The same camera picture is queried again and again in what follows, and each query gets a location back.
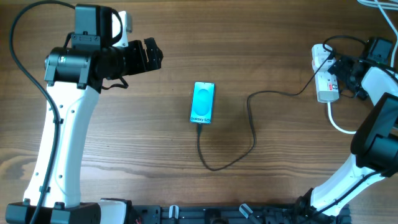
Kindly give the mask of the teal screen smartphone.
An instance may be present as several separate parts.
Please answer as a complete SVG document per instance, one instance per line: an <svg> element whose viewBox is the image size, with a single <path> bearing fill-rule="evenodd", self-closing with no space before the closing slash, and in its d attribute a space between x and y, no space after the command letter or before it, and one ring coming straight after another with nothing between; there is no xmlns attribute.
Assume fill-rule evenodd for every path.
<svg viewBox="0 0 398 224"><path fill-rule="evenodd" d="M190 112L191 123L211 123L214 95L214 83L195 82Z"/></svg>

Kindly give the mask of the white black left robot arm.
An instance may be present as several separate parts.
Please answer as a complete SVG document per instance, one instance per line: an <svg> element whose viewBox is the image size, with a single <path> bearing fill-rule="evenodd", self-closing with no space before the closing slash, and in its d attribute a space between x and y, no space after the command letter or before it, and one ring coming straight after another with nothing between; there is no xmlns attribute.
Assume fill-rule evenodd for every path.
<svg viewBox="0 0 398 224"><path fill-rule="evenodd" d="M82 202L85 139L103 82L127 88L125 76L158 70L163 53L153 38L128 40L131 15L99 5L74 7L75 30L45 58L45 124L33 176L8 223L139 223L130 200Z"/></svg>

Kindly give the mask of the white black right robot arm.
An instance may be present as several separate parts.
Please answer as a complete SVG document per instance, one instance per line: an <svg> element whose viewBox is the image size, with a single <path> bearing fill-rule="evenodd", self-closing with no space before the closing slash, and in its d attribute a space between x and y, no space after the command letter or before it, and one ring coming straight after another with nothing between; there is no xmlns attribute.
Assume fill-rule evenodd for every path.
<svg viewBox="0 0 398 224"><path fill-rule="evenodd" d="M362 84L374 108L358 128L346 162L323 184L299 197L296 223L334 223L343 207L370 185L397 173L397 73L377 61Z"/></svg>

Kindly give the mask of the white power strip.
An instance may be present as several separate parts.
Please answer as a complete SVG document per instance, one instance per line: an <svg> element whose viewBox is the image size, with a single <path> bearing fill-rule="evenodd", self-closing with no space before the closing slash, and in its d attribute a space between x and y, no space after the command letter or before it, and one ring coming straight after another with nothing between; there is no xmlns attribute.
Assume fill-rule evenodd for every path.
<svg viewBox="0 0 398 224"><path fill-rule="evenodd" d="M315 44L312 47L312 59L317 55L330 55L330 52L323 48L322 44ZM315 86L317 93L317 100L320 103L331 103L339 99L338 82L335 75L328 71L316 71Z"/></svg>

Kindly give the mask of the white usb wall adapter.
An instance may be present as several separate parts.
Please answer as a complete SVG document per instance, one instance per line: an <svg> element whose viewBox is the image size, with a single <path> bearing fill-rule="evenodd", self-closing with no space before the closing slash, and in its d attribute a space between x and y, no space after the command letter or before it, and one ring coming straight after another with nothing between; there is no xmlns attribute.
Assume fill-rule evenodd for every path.
<svg viewBox="0 0 398 224"><path fill-rule="evenodd" d="M317 70L319 72L326 72L335 62L335 58L328 59L326 55L317 55L312 60L312 68L314 72Z"/></svg>

